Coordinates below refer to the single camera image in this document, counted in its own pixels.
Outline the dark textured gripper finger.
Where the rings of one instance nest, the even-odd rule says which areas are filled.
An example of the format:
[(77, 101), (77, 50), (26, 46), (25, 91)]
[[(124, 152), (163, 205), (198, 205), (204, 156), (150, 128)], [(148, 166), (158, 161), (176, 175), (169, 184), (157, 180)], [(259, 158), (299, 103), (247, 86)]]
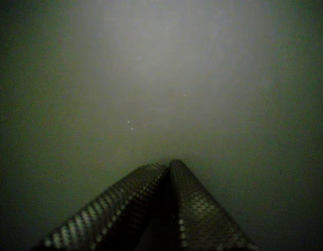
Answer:
[(168, 176), (162, 164), (135, 169), (105, 189), (34, 250), (135, 250)]
[(183, 161), (169, 171), (180, 250), (258, 250)]

